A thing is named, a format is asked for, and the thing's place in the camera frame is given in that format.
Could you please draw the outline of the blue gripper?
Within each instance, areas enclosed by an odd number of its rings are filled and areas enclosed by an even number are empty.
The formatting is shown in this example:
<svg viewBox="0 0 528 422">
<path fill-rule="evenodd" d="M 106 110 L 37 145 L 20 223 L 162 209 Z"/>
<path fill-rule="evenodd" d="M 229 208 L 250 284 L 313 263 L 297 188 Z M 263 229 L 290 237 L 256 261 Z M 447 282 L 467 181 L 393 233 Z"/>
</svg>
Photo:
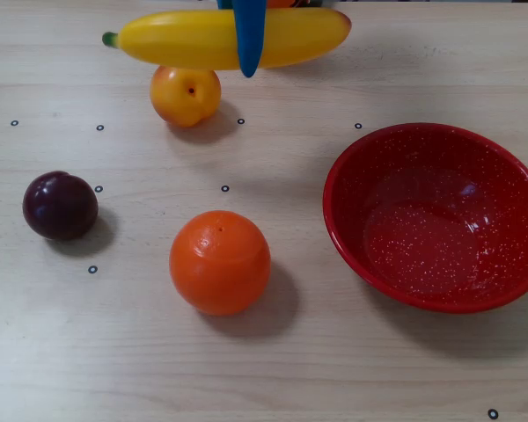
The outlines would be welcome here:
<svg viewBox="0 0 528 422">
<path fill-rule="evenodd" d="M 233 9 L 239 66 L 245 77 L 252 77 L 263 49 L 267 1 L 217 0 L 217 6 L 220 10 Z"/>
</svg>

